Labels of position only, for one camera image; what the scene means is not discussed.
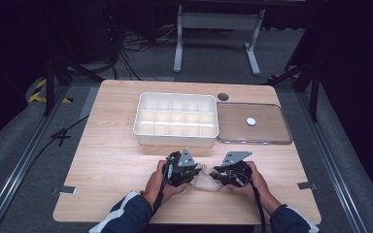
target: hand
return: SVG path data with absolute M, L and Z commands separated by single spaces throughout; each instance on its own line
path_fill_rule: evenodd
M 275 210 L 277 210 L 277 208 L 281 206 L 281 203 L 271 194 L 268 188 L 268 184 L 256 169 L 255 164 L 252 161 L 247 161 L 247 164 L 248 166 L 250 166 L 251 170 L 253 170 L 252 178 L 254 186 L 259 191 L 262 207 L 270 216 L 272 216 Z M 255 203 L 254 191 L 250 183 L 245 184 L 243 187 L 229 184 L 226 186 L 226 188 L 228 188 L 232 192 L 245 195 L 248 199 Z
M 158 196 L 160 185 L 162 183 L 162 167 L 165 165 L 165 160 L 159 160 L 156 166 L 156 171 L 151 174 L 150 180 L 147 183 L 145 190 L 150 195 L 151 201 L 154 203 Z M 183 192 L 188 186 L 188 183 L 184 183 L 178 187 L 166 184 L 163 188 L 162 204 L 167 202 L 173 195 Z

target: hazard tape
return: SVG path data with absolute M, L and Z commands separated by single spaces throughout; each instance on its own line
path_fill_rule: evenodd
M 29 101 L 28 102 L 42 102 L 42 103 L 47 103 L 47 98 L 39 96 L 39 93 L 41 92 L 42 88 L 44 87 L 44 85 L 46 83 L 47 83 L 47 79 L 41 78 L 41 80 L 36 85 L 35 90 L 33 91 L 31 97 L 29 97 Z M 71 104 L 73 102 L 74 102 L 74 98 L 64 98 L 62 100 L 62 103 L 64 103 L 64 104 Z

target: white round object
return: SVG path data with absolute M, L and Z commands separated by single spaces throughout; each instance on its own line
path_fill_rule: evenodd
M 250 126 L 254 126 L 256 124 L 256 120 L 252 117 L 247 118 L 247 124 Z

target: table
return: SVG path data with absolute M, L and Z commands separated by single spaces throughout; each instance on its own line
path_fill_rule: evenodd
M 166 83 L 104 81 L 95 99 L 85 131 L 77 148 L 65 185 L 75 186 L 73 195 L 61 194 L 53 218 L 66 222 L 98 222 L 130 190 L 145 188 L 159 159 L 182 147 L 138 144 L 132 127 L 143 92 L 229 95 L 229 102 L 280 105 L 273 87 L 220 83 Z M 311 189 L 299 189 L 307 182 L 295 144 L 227 145 L 216 142 L 210 148 L 188 147 L 195 161 L 208 167 L 220 165 L 228 151 L 250 150 L 258 170 L 271 192 L 282 202 L 297 208 L 315 224 L 321 215 Z M 203 191 L 189 186 L 165 203 L 151 223 L 260 224 L 254 205 L 226 188 Z

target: white metal desk frame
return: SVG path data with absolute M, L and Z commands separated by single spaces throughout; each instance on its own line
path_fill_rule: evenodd
M 260 74 L 256 63 L 254 46 L 262 24 L 265 10 L 259 11 L 258 15 L 234 15 L 234 14 L 212 14 L 212 13 L 184 13 L 183 6 L 178 7 L 178 42 L 175 51 L 174 72 L 181 72 L 183 60 L 183 28 L 211 28 L 252 30 L 253 37 L 250 43 L 245 44 L 248 59 L 250 60 L 253 74 Z

